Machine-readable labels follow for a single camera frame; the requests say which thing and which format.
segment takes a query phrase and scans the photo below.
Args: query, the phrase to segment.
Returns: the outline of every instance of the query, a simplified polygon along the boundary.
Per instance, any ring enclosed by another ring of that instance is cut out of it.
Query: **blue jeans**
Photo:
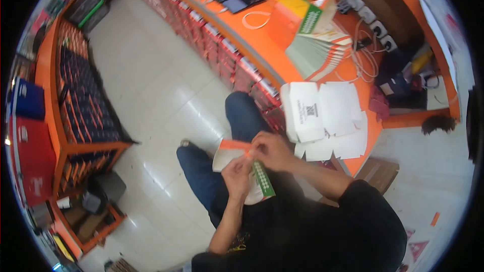
[[[254,99],[246,93],[234,92],[225,100],[225,113],[232,129],[234,140],[251,142],[261,130],[269,131]],[[225,185],[220,172],[212,170],[212,159],[202,149],[193,144],[177,149],[177,157],[193,193],[205,209],[222,185]]]

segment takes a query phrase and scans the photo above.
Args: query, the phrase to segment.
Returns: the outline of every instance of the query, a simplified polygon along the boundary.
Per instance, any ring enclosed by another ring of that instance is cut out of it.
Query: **foot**
[[[189,139],[183,139],[181,142],[180,142],[180,147],[187,147],[188,145],[190,145],[191,142]]]

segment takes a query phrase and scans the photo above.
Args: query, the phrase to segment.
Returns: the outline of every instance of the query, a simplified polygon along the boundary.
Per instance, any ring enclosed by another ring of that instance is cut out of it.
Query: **green pattern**
[[[275,196],[274,188],[270,183],[264,165],[259,160],[255,160],[252,163],[252,168],[254,170],[254,174],[256,175],[257,183],[262,189],[262,194],[264,195],[264,197]]]

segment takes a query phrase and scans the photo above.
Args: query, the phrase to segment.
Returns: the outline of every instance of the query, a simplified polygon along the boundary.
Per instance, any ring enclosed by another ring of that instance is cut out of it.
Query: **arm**
[[[233,159],[222,170],[222,177],[228,190],[228,202],[209,245],[209,252],[225,254],[239,232],[242,223],[242,209],[249,193],[249,172],[252,160],[245,156]]]
[[[353,178],[342,172],[315,166],[296,157],[295,159],[297,161],[287,171],[305,178],[320,194],[330,200],[338,201],[353,182]]]
[[[338,201],[353,178],[341,172],[314,166],[294,156],[279,135],[261,131],[252,140],[251,155],[276,172],[291,172],[305,178],[320,194]]]
[[[228,198],[222,220],[218,225],[209,245],[209,252],[225,254],[239,232],[242,223],[243,200]]]

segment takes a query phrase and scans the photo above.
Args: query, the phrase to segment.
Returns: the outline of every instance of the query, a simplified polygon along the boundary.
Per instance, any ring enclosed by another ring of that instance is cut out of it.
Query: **orange counter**
[[[267,0],[264,3],[258,4],[237,14],[232,14],[228,11],[219,13],[224,7],[217,2],[205,5],[202,3],[202,0],[183,1],[201,14],[205,20],[213,24],[224,37],[228,38],[235,46],[237,46],[239,51],[244,56],[248,57],[277,89],[285,83],[303,81],[297,69],[285,55],[284,51],[268,36],[265,27],[251,30],[242,24],[242,18],[249,12],[263,11],[271,13],[275,0]],[[266,20],[267,16],[263,15],[252,14],[246,17],[246,21],[252,26],[259,26]],[[360,17],[356,12],[350,10],[347,15],[336,13],[335,20],[341,24],[350,35],[354,35],[355,26],[360,20]],[[372,35],[372,31],[365,23],[362,23],[359,29]],[[382,47],[381,45],[378,45],[377,50],[380,49],[382,49]],[[380,62],[382,56],[382,53],[374,55],[377,63]],[[371,74],[372,66],[370,61],[362,55],[361,59],[365,70]],[[352,80],[356,77],[356,69],[353,61],[348,58],[343,61],[334,72],[325,76],[319,82],[340,81],[336,76],[336,72],[338,72],[338,74],[345,80]],[[376,113],[368,110],[370,87],[372,83],[367,83],[362,79],[358,79],[354,81],[354,84],[358,90],[361,109],[366,111],[368,116],[368,140],[365,155],[360,158],[344,160],[348,171],[352,175],[355,175],[366,161],[366,158],[370,154],[372,147],[382,130],[381,122],[377,122]]]

